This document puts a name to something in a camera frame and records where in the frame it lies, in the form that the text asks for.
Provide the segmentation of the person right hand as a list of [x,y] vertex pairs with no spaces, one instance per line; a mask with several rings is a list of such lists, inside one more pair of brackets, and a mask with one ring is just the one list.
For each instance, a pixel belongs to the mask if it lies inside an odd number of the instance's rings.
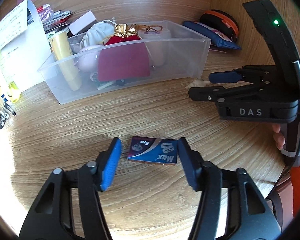
[[283,136],[283,134],[281,133],[281,126],[280,126],[280,124],[272,124],[271,126],[272,126],[273,131],[274,131],[273,138],[275,140],[276,147],[279,150],[282,150],[285,143],[286,143],[286,139]]

